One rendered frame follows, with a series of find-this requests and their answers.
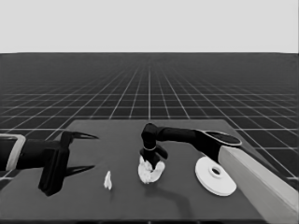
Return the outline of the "white round carrier with pins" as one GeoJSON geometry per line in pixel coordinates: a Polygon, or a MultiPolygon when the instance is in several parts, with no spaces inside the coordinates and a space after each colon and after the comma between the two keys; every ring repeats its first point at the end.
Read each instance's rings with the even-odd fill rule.
{"type": "MultiPolygon", "coordinates": [[[[142,173],[147,173],[147,169],[146,167],[142,167],[141,165],[138,164],[138,175],[142,174],[142,173]]],[[[152,175],[150,175],[150,182],[149,183],[153,183],[156,182],[160,177],[161,177],[162,173],[154,173],[152,175]]]]}

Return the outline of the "large thick white disc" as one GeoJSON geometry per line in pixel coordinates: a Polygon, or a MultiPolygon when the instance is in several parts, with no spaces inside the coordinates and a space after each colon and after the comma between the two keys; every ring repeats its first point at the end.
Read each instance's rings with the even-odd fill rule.
{"type": "Polygon", "coordinates": [[[200,158],[194,168],[199,182],[211,193],[226,197],[236,190],[236,183],[226,171],[208,156],[200,158]]]}

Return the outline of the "small white T-shaped piece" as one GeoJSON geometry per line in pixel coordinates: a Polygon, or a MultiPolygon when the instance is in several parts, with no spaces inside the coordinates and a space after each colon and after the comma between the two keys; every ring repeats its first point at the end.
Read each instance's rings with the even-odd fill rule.
{"type": "Polygon", "coordinates": [[[111,172],[108,171],[105,176],[104,187],[106,189],[112,189],[111,172]]]}

